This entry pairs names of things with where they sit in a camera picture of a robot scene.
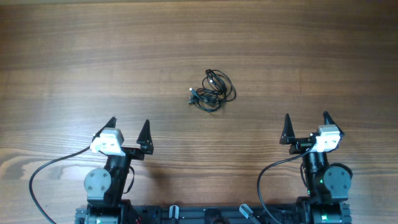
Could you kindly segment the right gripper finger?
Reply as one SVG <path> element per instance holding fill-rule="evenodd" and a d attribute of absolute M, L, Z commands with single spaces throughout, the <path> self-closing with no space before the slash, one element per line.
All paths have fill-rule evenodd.
<path fill-rule="evenodd" d="M 295 133 L 290 119 L 290 115 L 287 113 L 284 120 L 284 128 L 280 137 L 279 144 L 293 144 L 295 142 Z"/>
<path fill-rule="evenodd" d="M 341 137 L 344 137 L 344 136 L 345 136 L 345 133 L 344 133 L 344 132 L 342 131 L 342 129 L 333 121 L 333 119 L 331 118 L 329 112 L 324 111 L 324 112 L 323 112 L 323 118 L 324 118 L 324 123 L 325 123 L 325 125 L 335 125 L 335 126 L 338 128 L 339 132 L 340 132 L 340 136 L 341 136 Z"/>

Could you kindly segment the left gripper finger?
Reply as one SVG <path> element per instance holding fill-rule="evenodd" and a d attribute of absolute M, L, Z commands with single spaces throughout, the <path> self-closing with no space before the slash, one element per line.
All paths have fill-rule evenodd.
<path fill-rule="evenodd" d="M 148 119 L 141 129 L 136 143 L 140 145 L 140 149 L 144 154 L 153 154 L 154 145 L 150 132 L 150 121 Z"/>
<path fill-rule="evenodd" d="M 105 128 L 115 128 L 116 127 L 116 117 L 113 116 L 97 133 L 95 133 L 93 135 L 93 139 L 97 138 L 100 136 L 100 134 L 102 133 L 102 131 Z"/>

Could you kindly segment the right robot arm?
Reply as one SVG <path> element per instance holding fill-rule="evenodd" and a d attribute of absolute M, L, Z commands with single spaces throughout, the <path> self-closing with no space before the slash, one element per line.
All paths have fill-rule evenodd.
<path fill-rule="evenodd" d="M 308 191 L 306 197 L 297 199 L 300 223 L 352 222 L 348 200 L 353 178 L 352 170 L 341 163 L 330 164 L 329 152 L 338 149 L 345 136 L 328 112 L 323 113 L 324 124 L 307 138 L 297 138 L 290 116 L 286 114 L 279 143 L 289 145 L 289 154 L 302 158 L 300 171 Z"/>

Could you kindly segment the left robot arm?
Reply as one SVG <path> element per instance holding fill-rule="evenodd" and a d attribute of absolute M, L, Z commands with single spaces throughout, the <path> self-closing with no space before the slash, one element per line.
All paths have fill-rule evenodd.
<path fill-rule="evenodd" d="M 125 190 L 128 173 L 134 169 L 131 161 L 142 161 L 145 155 L 152 155 L 154 145 L 147 119 L 139 133 L 136 143 L 139 147 L 123 145 L 124 136 L 116 127 L 117 119 L 113 116 L 96 134 L 90 144 L 94 153 L 107 157 L 105 166 L 93 169 L 85 177 L 84 188 L 87 192 L 88 205 L 85 210 L 77 211 L 75 223 L 83 224 L 122 224 L 141 223 L 142 218 L 131 205 L 130 200 L 123 200 L 132 185 Z"/>

